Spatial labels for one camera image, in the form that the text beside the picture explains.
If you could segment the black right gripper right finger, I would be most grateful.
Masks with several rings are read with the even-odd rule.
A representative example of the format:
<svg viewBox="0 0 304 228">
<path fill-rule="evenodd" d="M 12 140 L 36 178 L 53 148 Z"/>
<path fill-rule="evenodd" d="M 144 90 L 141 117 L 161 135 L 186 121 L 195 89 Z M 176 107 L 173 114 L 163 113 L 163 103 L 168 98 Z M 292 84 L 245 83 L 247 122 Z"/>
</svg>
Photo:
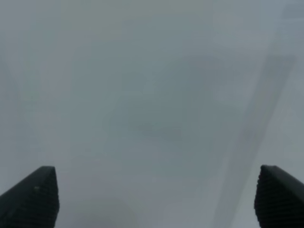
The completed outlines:
<svg viewBox="0 0 304 228">
<path fill-rule="evenodd" d="M 254 209 L 261 228 L 302 228 L 304 184 L 278 166 L 262 165 Z"/>
</svg>

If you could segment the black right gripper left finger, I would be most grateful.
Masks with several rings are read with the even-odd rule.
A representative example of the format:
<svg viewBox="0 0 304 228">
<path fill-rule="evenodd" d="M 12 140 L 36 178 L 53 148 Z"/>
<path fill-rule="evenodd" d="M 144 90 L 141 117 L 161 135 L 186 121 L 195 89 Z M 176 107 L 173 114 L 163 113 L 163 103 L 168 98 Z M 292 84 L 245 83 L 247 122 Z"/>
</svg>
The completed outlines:
<svg viewBox="0 0 304 228">
<path fill-rule="evenodd" d="M 53 228 L 59 213 L 54 166 L 41 166 L 0 196 L 2 228 Z"/>
</svg>

